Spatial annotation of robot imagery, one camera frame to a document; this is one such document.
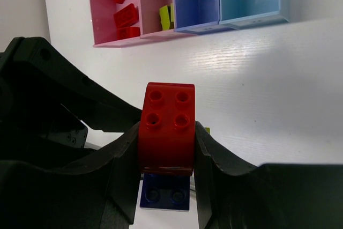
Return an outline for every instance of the black plastic part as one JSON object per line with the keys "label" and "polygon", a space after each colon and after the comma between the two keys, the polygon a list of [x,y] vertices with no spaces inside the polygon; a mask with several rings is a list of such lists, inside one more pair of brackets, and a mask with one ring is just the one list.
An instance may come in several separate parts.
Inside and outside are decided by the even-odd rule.
{"label": "black plastic part", "polygon": [[27,111],[44,114],[60,104],[93,129],[125,132],[140,120],[140,109],[89,79],[43,38],[14,39],[0,59],[0,77],[0,87],[9,89],[0,106],[12,99],[11,113],[0,110],[0,120],[26,121]]}
{"label": "black plastic part", "polygon": [[50,123],[46,133],[40,137],[63,145],[84,148],[88,134],[88,128],[73,116],[65,107],[59,105],[56,113],[52,115],[54,120]]}
{"label": "black plastic part", "polygon": [[[140,181],[138,128],[64,168],[0,161],[0,227],[129,228]],[[65,153],[71,150],[86,151]]]}
{"label": "black plastic part", "polygon": [[200,229],[343,228],[343,166],[255,167],[197,122],[195,184]]}
{"label": "black plastic part", "polygon": [[48,141],[16,127],[0,127],[0,160],[28,162],[44,169],[63,167],[94,152]]}

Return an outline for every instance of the pink storage bin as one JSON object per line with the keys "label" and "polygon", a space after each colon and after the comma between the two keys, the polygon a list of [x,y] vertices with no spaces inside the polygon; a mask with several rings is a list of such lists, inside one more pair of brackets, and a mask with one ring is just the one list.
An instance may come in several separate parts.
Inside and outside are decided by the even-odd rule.
{"label": "pink storage bin", "polygon": [[[122,48],[193,36],[175,32],[174,29],[162,31],[159,9],[173,2],[173,0],[125,0],[123,4],[117,4],[114,0],[90,0],[94,47]],[[138,8],[139,22],[132,26],[140,28],[141,36],[117,40],[113,15],[130,3]]]}

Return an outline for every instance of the yellow-green lego piece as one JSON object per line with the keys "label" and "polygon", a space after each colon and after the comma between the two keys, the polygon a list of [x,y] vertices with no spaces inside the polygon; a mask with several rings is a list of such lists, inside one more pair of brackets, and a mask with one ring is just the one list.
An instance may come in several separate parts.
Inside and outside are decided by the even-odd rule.
{"label": "yellow-green lego piece", "polygon": [[174,5],[173,3],[170,4],[170,21],[174,22]]}
{"label": "yellow-green lego piece", "polygon": [[162,30],[168,30],[172,28],[172,23],[170,22],[170,6],[165,5],[160,8],[160,17]]}

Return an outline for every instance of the shelf organizer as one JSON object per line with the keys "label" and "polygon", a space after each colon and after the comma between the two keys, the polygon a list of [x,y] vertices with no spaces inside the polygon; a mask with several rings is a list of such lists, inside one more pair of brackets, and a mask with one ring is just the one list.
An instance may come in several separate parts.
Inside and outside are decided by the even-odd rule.
{"label": "shelf organizer", "polygon": [[[289,0],[90,0],[95,47],[128,47],[289,21]],[[138,9],[140,36],[117,39],[113,15]],[[163,31],[160,9],[170,5],[174,29]]]}

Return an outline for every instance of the blue lego brick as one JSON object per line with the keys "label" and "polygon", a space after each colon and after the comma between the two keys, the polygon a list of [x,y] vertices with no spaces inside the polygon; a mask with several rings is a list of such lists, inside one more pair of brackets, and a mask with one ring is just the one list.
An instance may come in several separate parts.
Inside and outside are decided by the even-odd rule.
{"label": "blue lego brick", "polygon": [[144,174],[140,207],[189,211],[189,176]]}

